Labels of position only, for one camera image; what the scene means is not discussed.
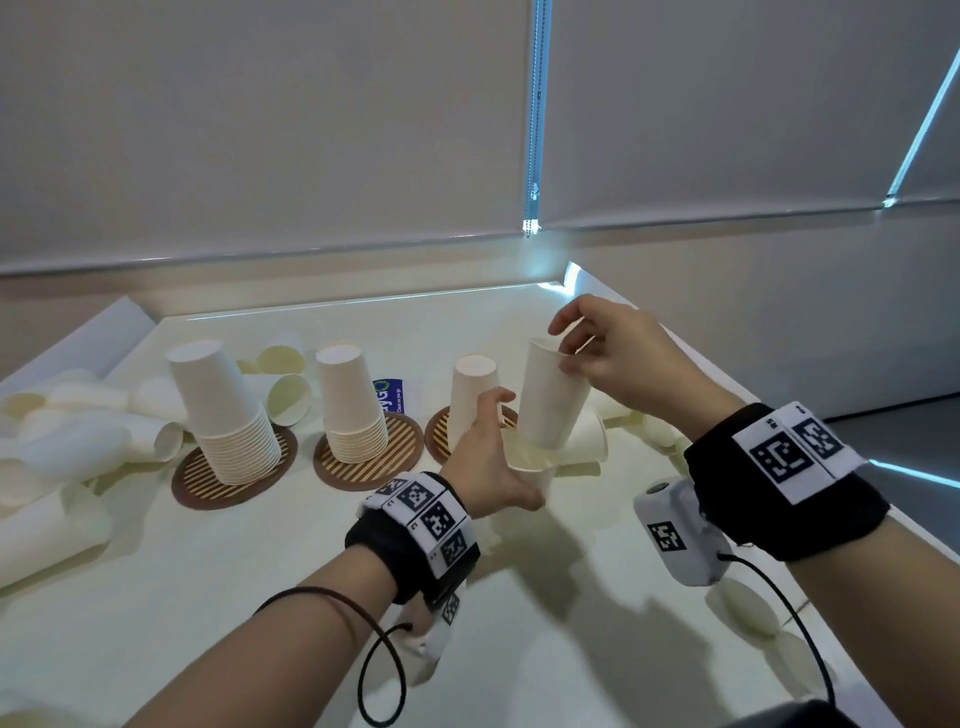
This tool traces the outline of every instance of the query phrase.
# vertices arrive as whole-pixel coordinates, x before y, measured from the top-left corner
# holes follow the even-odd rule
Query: white device
[[[729,562],[717,553],[731,553],[723,532],[700,515],[693,481],[667,478],[634,498],[634,512],[673,576],[688,587],[715,584]]]

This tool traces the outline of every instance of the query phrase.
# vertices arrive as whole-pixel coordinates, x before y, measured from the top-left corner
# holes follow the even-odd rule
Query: tabletop
[[[295,331],[310,347],[357,343],[374,378],[404,380],[423,426],[447,404],[463,354],[492,357],[517,389],[528,338],[544,334],[568,294],[531,284],[172,317],[108,380],[166,374],[164,352],[191,340],[221,339],[253,358]],[[363,495],[315,476],[320,410],[294,427],[291,471],[239,506],[180,506],[173,465],[126,466],[94,483],[115,536],[0,592],[0,685],[122,722],[267,596],[338,553]],[[561,469],[522,540],[501,542],[481,522],[486,553],[453,638],[397,725],[712,726],[796,696],[768,651],[718,618],[707,590],[673,580],[641,530],[633,498],[676,474],[669,460],[627,428],[609,437],[608,462]],[[436,464],[425,452],[418,467]],[[368,676],[375,716],[398,695],[383,652]],[[355,685],[356,671],[319,725],[365,724]]]

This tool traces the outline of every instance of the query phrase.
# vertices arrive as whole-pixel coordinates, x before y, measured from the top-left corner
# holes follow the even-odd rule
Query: brown round coaster
[[[501,427],[516,427],[516,412],[510,407],[502,407],[504,423]],[[441,465],[450,456],[446,445],[446,419],[450,416],[450,405],[430,418],[426,424],[426,451]]]
[[[417,465],[423,455],[423,431],[406,415],[386,412],[390,444],[366,463],[342,463],[333,456],[326,435],[313,451],[313,470],[317,477],[341,491],[372,491],[390,482],[394,475]]]
[[[177,503],[195,511],[215,511],[229,508],[259,496],[290,470],[297,457],[297,437],[287,427],[274,425],[276,440],[280,443],[280,462],[269,473],[247,485],[225,485],[217,480],[204,451],[191,450],[174,471],[171,489]]]

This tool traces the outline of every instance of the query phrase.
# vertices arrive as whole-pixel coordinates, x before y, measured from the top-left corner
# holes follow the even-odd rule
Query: roller blind
[[[960,53],[956,62],[960,62]],[[956,76],[950,80],[953,83],[944,86],[943,103],[933,110],[936,113],[931,114],[918,154],[896,192],[901,202],[960,200],[960,91]]]
[[[878,206],[958,40],[939,0],[554,0],[540,226]]]
[[[0,272],[519,231],[528,15],[3,0]]]

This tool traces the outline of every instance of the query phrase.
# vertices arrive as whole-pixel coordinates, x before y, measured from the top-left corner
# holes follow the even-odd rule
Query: blue label
[[[403,412],[403,379],[375,379],[373,390],[384,412]]]

